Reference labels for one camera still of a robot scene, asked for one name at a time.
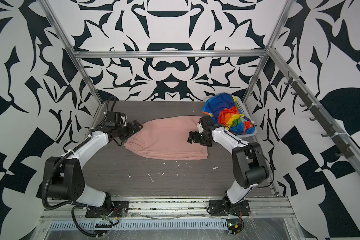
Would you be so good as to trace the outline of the pink shorts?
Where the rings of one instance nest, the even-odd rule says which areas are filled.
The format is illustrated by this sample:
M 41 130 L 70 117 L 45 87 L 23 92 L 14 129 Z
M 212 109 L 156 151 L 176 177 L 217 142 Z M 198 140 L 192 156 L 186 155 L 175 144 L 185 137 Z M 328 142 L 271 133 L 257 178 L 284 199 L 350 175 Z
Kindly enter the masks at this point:
M 205 160 L 208 149 L 188 143 L 189 132 L 198 130 L 199 116 L 179 116 L 146 122 L 125 143 L 132 153 L 157 160 Z

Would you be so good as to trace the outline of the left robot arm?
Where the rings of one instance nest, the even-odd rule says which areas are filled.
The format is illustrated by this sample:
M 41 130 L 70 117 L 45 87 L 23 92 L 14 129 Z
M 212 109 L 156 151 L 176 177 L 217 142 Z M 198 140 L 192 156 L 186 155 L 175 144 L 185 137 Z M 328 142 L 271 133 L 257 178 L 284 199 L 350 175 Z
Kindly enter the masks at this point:
M 88 186 L 82 169 L 107 144 L 115 142 L 122 146 L 142 129 L 143 125 L 136 120 L 128 122 L 123 113 L 106 112 L 79 145 L 60 157 L 50 157 L 45 163 L 42 184 L 44 208 L 74 205 L 109 210 L 113 206 L 111 195 Z

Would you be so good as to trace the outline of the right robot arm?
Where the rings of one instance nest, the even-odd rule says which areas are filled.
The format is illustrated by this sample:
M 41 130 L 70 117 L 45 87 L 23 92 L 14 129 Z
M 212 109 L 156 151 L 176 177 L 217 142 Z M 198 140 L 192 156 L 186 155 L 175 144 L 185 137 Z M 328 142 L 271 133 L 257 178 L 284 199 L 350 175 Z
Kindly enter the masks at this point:
M 226 191 L 231 205 L 243 201 L 253 188 L 269 178 L 268 162 L 258 143 L 236 137 L 227 127 L 215 124 L 210 116 L 200 118 L 197 127 L 197 131 L 189 133 L 188 143 L 206 147 L 217 143 L 232 155 L 235 181 Z

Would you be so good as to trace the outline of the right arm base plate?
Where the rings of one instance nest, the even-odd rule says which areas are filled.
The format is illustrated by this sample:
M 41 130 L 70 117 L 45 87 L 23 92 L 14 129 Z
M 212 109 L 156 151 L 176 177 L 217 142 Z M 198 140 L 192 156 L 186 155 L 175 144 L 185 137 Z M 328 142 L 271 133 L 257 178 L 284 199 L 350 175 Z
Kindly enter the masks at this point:
M 226 198 L 222 200 L 209 200 L 207 207 L 207 213 L 214 217 L 228 215 L 249 216 L 250 212 L 251 209 L 247 200 L 236 204 L 231 204 Z

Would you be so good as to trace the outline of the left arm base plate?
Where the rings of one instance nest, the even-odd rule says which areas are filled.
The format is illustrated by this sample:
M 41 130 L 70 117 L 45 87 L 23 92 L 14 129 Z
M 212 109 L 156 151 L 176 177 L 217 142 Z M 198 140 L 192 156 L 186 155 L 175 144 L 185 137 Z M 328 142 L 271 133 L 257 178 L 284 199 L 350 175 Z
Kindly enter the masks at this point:
M 88 207 L 86 211 L 86 218 L 101 218 L 106 217 L 122 217 L 128 213 L 129 201 L 112 201 L 112 203 L 104 204 L 102 207 Z

